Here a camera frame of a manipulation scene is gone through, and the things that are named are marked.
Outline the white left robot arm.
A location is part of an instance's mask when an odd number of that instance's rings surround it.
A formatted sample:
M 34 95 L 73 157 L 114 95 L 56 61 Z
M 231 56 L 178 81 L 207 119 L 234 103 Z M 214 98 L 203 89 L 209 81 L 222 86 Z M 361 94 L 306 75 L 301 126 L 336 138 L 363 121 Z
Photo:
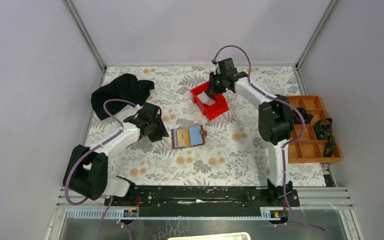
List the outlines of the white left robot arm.
M 74 147 L 63 179 L 64 196 L 70 205 L 81 205 L 83 201 L 71 200 L 69 191 L 85 200 L 95 201 L 104 196 L 116 197 L 124 206 L 134 202 L 135 192 L 131 189 L 134 183 L 120 176 L 110 177 L 110 160 L 144 137 L 157 142 L 169 135 L 159 106 L 145 102 L 135 108 L 137 112 L 125 120 L 115 119 L 120 126 L 110 136 L 92 146 Z

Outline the gold VIP credit card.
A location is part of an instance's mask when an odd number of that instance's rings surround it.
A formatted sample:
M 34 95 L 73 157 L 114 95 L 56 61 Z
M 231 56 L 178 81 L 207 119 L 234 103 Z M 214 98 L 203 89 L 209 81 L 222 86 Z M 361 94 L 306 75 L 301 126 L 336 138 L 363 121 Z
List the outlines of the gold VIP credit card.
M 178 147 L 187 147 L 190 145 L 189 130 L 187 128 L 177 129 L 176 133 L 176 145 Z

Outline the stack of credit cards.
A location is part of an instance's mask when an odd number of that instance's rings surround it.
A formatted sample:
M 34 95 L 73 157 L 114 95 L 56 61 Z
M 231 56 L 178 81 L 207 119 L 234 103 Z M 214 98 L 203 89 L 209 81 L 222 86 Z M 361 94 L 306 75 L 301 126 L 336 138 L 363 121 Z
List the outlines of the stack of credit cards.
M 205 91 L 197 95 L 197 98 L 202 102 L 203 105 L 212 106 L 216 103 L 216 100 L 211 98 Z

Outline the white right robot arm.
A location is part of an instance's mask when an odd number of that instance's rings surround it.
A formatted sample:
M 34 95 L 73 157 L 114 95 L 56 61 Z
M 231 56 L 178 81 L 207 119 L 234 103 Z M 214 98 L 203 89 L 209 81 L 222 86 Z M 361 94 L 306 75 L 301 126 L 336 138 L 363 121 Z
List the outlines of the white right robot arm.
M 266 93 L 252 83 L 250 75 L 239 72 L 231 58 L 211 61 L 215 70 L 209 75 L 208 93 L 223 94 L 230 90 L 244 97 L 258 113 L 258 132 L 266 142 L 270 173 L 267 190 L 263 194 L 273 206 L 282 203 L 289 207 L 288 197 L 293 192 L 289 180 L 289 143 L 294 130 L 291 105 L 284 96 Z

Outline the brown leather card holder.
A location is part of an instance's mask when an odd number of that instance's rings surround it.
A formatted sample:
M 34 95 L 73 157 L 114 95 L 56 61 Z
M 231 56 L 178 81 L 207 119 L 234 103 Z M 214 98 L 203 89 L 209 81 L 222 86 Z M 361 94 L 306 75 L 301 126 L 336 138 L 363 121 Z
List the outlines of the brown leather card holder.
M 172 149 L 185 149 L 206 144 L 208 133 L 202 125 L 171 130 Z

